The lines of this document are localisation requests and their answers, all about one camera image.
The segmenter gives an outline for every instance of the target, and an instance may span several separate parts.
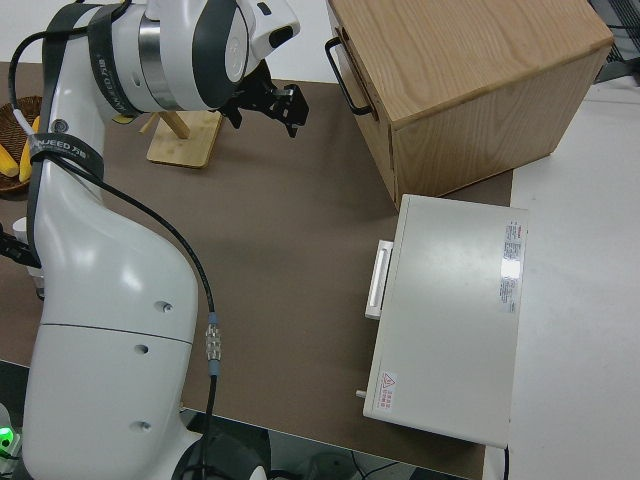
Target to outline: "label sticker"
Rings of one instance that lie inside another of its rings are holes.
[[[398,375],[391,372],[380,372],[378,379],[378,401],[376,408],[390,412],[393,409],[393,396],[398,383]]]
[[[522,269],[522,231],[516,221],[507,225],[504,233],[502,266],[500,268],[500,310],[515,313],[518,308],[518,290]]]

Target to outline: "black handle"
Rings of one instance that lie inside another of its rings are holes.
[[[349,108],[351,109],[351,111],[353,112],[354,115],[367,115],[368,113],[372,113],[373,112],[373,108],[371,108],[371,105],[367,105],[366,107],[356,107],[355,106],[355,104],[353,103],[353,100],[351,99],[351,95],[349,95],[349,91],[347,90],[347,86],[344,84],[344,80],[342,79],[342,76],[340,75],[340,71],[338,70],[338,66],[336,65],[336,62],[333,59],[333,56],[331,55],[331,49],[334,48],[334,47],[337,47],[338,45],[341,45],[341,44],[342,44],[342,40],[340,39],[340,37],[332,38],[324,46],[324,51],[327,53],[327,58],[329,59],[329,63],[331,64],[331,69],[333,70],[333,73],[335,73],[336,78],[338,79],[338,85],[340,85],[340,89],[342,90],[342,94],[344,95],[344,98],[347,99],[347,103],[349,104]]]

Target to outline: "white handle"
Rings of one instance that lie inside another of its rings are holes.
[[[384,300],[384,290],[387,285],[387,274],[389,273],[389,263],[391,262],[391,252],[393,242],[380,240],[378,242],[378,253],[373,265],[373,275],[371,286],[369,287],[369,298],[364,316],[373,320],[380,320],[382,314],[382,302]]]

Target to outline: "green light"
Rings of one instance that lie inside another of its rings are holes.
[[[13,430],[8,427],[0,428],[0,448],[7,448],[13,442]]]

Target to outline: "white table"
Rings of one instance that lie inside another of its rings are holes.
[[[550,157],[515,171],[529,209],[512,480],[640,475],[640,88],[591,88]],[[484,478],[502,478],[489,449]]]

